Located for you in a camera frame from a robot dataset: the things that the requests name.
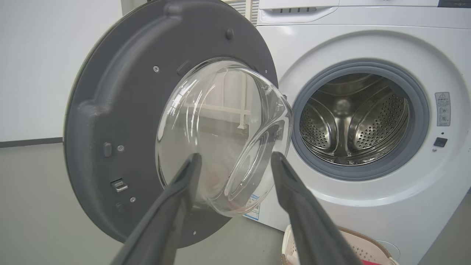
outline plastic basket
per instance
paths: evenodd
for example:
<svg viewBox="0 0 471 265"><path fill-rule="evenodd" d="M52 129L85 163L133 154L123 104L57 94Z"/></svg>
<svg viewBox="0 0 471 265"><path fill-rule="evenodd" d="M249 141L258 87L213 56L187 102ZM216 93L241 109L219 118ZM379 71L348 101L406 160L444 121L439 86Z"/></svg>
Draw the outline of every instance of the plastic basket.
<svg viewBox="0 0 471 265"><path fill-rule="evenodd" d="M399 265L391 257L391 254L375 240L348 229L339 228L339 230L358 258L380 265ZM295 265L295 263L291 262L291 258L288 257L288 255L297 257L296 243L294 242L291 225L284 232L281 250L283 265Z"/></svg>

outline gray rubber seal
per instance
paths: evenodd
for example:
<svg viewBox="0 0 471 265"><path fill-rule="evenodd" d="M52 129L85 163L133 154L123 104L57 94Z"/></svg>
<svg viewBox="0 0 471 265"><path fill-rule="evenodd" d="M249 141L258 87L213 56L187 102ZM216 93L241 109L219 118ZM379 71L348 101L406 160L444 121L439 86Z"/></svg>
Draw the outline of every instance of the gray rubber seal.
<svg viewBox="0 0 471 265"><path fill-rule="evenodd" d="M326 162L314 155L304 144L300 133L300 118L308 99L321 86L333 79L349 74L367 73L386 77L403 91L395 91L409 102L409 126L399 144L384 157L357 166L340 166ZM428 132L430 110L419 83L406 71L388 62L379 60L353 60L340 63L314 77L301 90L293 104L293 146L299 156L316 171L342 180L371 180L387 175L407 163L422 146Z"/></svg>

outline sticker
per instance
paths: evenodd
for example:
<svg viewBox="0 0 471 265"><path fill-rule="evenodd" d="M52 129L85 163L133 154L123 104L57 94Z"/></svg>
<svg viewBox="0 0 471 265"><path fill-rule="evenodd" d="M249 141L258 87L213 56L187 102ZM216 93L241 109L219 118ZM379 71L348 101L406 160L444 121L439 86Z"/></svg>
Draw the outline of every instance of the sticker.
<svg viewBox="0 0 471 265"><path fill-rule="evenodd" d="M437 126L450 126L451 103L449 92L435 93L437 102Z"/></svg>
<svg viewBox="0 0 471 265"><path fill-rule="evenodd" d="M247 204L251 204L253 203L256 199L258 199L259 197L255 196L255 195L251 195L250 196L250 199L249 201L247 202ZM257 204L257 206L255 206L252 211L246 213L244 216L250 218L250 219L253 219L253 220L259 220L259 212L260 212L260 203Z"/></svg>

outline white wall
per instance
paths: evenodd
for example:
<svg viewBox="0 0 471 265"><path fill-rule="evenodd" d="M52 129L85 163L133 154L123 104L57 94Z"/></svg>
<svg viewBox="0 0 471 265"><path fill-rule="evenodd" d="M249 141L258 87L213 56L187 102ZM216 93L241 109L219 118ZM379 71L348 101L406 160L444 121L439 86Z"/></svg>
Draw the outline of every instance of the white wall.
<svg viewBox="0 0 471 265"><path fill-rule="evenodd" d="M121 0L123 16L145 3L147 3L147 0Z"/></svg>
<svg viewBox="0 0 471 265"><path fill-rule="evenodd" d="M120 0L0 1L0 142L62 137L78 70Z"/></svg>

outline washing machine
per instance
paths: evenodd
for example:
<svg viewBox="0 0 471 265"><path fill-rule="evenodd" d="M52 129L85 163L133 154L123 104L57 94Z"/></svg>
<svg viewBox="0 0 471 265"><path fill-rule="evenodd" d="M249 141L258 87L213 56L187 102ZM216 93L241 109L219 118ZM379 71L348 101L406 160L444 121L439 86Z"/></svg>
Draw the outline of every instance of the washing machine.
<svg viewBox="0 0 471 265"><path fill-rule="evenodd" d="M339 226L417 264L471 186L471 14L453 8L467 4L262 0L255 28L218 0L148 2L77 74L64 132L74 193L125 241L200 153L180 247L239 215L284 230L279 151Z"/></svg>
<svg viewBox="0 0 471 265"><path fill-rule="evenodd" d="M257 29L293 109L288 161L335 223L403 265L471 186L469 5L260 0ZM246 216L289 223L273 190Z"/></svg>

